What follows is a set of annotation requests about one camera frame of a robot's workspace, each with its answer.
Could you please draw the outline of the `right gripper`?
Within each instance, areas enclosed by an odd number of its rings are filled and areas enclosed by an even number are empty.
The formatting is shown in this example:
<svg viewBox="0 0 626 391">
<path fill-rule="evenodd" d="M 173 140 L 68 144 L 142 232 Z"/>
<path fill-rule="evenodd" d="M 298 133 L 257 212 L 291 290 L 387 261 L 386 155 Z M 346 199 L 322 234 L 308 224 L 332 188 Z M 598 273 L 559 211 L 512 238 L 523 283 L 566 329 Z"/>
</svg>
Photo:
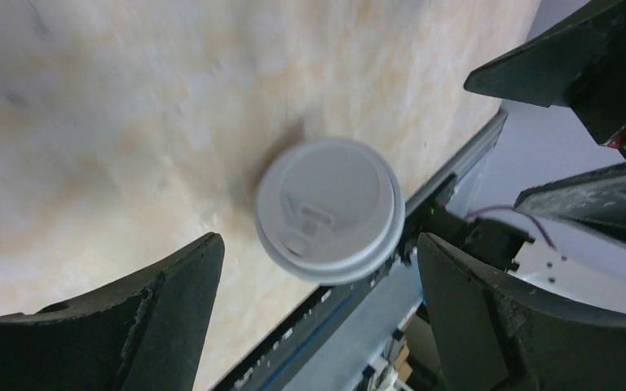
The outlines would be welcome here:
<svg viewBox="0 0 626 391">
<path fill-rule="evenodd" d="M 624 35 L 626 1 L 588 1 L 537 37 L 473 70 L 464 89 L 541 107 L 566 106 L 567 91 L 579 78 L 570 108 L 597 145 L 626 159 Z M 528 188 L 514 207 L 626 247 L 626 162 Z"/>
</svg>

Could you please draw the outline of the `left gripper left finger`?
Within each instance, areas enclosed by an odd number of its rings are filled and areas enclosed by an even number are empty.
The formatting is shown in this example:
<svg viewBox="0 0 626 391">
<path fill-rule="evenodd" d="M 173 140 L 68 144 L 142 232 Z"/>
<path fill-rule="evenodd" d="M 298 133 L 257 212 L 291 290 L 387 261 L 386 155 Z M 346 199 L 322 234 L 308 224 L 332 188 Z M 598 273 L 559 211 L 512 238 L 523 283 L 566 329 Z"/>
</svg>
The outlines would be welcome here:
<svg viewBox="0 0 626 391">
<path fill-rule="evenodd" d="M 192 389 L 223 258 L 209 233 L 91 292 L 0 316 L 0 390 Z"/>
</svg>

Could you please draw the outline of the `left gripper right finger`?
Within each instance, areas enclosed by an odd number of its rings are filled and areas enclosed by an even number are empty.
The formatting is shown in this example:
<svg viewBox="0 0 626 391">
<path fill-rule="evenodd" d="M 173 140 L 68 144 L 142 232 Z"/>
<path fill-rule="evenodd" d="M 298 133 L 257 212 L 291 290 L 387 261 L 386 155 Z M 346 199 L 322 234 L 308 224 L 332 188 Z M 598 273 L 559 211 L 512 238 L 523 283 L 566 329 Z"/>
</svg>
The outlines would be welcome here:
<svg viewBox="0 0 626 391">
<path fill-rule="evenodd" d="M 448 390 L 626 390 L 626 314 L 547 292 L 421 234 L 417 264 Z"/>
</svg>

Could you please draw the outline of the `white coffee cup lid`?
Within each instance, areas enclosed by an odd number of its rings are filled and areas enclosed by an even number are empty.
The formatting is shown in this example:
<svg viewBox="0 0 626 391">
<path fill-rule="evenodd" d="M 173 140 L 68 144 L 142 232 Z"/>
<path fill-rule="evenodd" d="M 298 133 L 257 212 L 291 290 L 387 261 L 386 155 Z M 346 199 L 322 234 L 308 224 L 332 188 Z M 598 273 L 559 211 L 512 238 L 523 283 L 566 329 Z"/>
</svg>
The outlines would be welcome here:
<svg viewBox="0 0 626 391">
<path fill-rule="evenodd" d="M 405 217 L 390 165 L 349 138 L 288 149 L 262 176 L 254 205 L 255 229 L 270 259 L 320 285 L 371 275 L 395 250 Z"/>
</svg>

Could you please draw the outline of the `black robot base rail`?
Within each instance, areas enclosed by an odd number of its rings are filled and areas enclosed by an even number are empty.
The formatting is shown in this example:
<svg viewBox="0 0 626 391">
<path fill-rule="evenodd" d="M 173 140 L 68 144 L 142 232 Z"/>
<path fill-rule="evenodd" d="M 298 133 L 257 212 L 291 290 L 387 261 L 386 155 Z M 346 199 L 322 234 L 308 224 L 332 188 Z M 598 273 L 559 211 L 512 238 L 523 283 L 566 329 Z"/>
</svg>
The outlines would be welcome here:
<svg viewBox="0 0 626 391">
<path fill-rule="evenodd" d="M 442 198 L 465 214 L 478 170 L 496 145 L 508 113 L 497 114 L 407 202 L 408 217 Z M 217 390 L 352 390 L 364 368 L 423 300 L 410 262 L 409 222 L 393 257 L 356 283 L 317 288 L 216 385 Z"/>
</svg>

